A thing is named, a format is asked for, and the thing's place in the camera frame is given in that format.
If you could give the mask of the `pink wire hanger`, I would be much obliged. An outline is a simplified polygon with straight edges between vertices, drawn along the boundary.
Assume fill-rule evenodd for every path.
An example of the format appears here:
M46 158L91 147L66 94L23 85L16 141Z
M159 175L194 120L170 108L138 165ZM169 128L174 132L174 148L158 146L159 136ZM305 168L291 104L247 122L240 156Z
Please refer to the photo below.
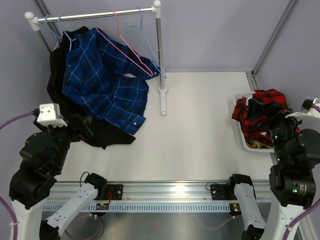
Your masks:
M150 67L147 66L146 63L142 61L140 56L134 51L134 49L127 43L127 41L122 36L120 27L119 27L119 18L116 12L113 9L110 9L109 11L110 13L113 13L113 15L116 18L116 31L102 28L97 25L95 27L97 33L100 36L102 36L102 38L105 39L109 44L111 44L111 46L114 47L119 53L121 53L126 60L129 60L133 65L135 65L140 71L145 73L147 76L153 77L154 72L150 69ZM119 36L122 42L124 43L124 45L120 43L116 43L113 39L107 36L107 33L111 33Z

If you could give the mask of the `red black checked shirt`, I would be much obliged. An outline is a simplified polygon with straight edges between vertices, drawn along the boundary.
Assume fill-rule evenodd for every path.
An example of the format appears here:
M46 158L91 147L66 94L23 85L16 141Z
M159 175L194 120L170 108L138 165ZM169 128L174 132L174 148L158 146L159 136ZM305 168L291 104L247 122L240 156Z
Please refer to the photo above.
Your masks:
M248 96L242 96L236 100L236 104L232 113L232 119L240 123L240 129L244 136L245 144L250 149L272 149L273 144L269 132L261 130L259 125L265 124L271 119L268 115L254 116L253 108L249 107L249 101L255 100L261 104L277 103L283 109L287 109L288 105L286 97L275 89L256 90Z

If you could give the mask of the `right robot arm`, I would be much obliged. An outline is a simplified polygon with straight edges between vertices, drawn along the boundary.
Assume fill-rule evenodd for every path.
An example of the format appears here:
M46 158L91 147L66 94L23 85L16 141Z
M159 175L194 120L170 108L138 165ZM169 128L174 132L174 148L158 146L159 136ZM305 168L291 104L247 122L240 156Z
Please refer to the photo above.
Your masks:
M244 223L243 240L292 240L298 223L313 212L316 183L313 168L320 163L320 134L297 127L304 121L319 120L320 100L305 99L303 112L292 112L277 102L248 100L248 121L266 117L260 129L269 132L276 164L270 168L271 206L267 221L258 208L255 189L248 175L232 174L226 193L237 199Z

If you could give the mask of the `yellow plaid shirt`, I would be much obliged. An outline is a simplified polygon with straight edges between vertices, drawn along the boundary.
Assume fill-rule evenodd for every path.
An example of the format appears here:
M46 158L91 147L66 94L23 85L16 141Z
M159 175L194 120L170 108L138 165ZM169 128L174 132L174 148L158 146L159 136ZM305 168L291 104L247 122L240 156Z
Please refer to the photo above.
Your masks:
M271 150L273 149L273 147L267 145L267 144L264 144L264 143L261 143L261 142L258 142L256 140L250 140L248 142L246 142L246 145L250 148L250 149L259 149L259 150Z

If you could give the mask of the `light blue wire hanger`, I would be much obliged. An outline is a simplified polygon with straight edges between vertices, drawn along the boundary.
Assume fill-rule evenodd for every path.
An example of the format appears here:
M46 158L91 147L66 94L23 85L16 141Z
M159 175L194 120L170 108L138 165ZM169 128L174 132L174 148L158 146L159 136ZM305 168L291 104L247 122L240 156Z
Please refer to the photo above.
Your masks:
M157 53L152 47L147 35L144 30L144 8L136 7L140 20L139 25L133 25L131 23L125 23L125 27L133 39L133 41L137 44L140 50L143 52L144 56L149 60L153 57L152 64L155 69L158 71L161 78L166 79L167 74L165 71L164 63L163 63L163 47L162 47L162 30L161 30L161 19L158 17L155 18L155 28L156 28L156 40L157 40Z

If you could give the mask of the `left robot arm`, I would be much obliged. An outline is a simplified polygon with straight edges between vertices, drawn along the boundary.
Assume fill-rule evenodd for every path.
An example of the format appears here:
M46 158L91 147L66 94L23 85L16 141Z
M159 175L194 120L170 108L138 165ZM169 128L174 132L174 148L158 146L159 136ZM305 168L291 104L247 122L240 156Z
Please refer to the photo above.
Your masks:
M46 126L38 115L33 124L39 132L32 134L20 150L22 162L12 176L9 197L15 212L13 238L17 240L59 240L61 236L92 200L103 199L108 192L107 180L89 174L78 192L58 211L42 219L43 208L51 188L62 173L71 143L93 136L88 123L83 120L79 128L73 128L62 118L52 118Z

